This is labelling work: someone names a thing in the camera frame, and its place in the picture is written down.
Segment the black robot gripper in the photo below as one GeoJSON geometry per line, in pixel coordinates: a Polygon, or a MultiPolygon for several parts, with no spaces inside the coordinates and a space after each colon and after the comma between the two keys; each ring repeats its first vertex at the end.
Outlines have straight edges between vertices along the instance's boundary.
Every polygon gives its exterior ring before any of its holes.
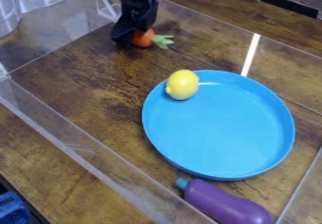
{"type": "Polygon", "coordinates": [[[121,0],[122,14],[111,30],[111,39],[121,46],[130,46],[138,30],[147,30],[158,18],[158,0],[121,0]]]}

